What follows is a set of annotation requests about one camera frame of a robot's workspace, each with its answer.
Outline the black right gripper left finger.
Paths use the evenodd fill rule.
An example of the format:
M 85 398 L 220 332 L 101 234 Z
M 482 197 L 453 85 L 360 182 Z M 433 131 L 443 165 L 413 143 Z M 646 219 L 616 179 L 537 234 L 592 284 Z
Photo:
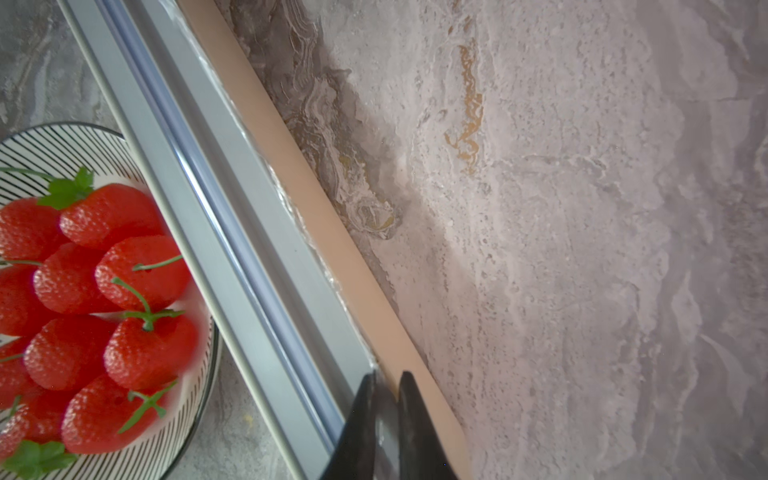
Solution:
M 376 451 L 376 374 L 365 375 L 321 480 L 371 480 Z

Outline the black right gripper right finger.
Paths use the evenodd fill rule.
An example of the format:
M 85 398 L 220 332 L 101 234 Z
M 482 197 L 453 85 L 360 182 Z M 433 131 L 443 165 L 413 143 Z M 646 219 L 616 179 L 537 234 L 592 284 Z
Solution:
M 404 371 L 399 382 L 398 444 L 401 479 L 458 479 L 410 371 Z

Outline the cream plastic wrap dispenser box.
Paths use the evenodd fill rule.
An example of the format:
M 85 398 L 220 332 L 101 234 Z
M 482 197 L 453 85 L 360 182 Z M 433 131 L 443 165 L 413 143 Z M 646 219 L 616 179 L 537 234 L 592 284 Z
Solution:
M 291 473 L 320 479 L 374 372 L 373 478 L 401 479 L 410 371 L 470 478 L 461 425 L 217 6 L 61 9 Z

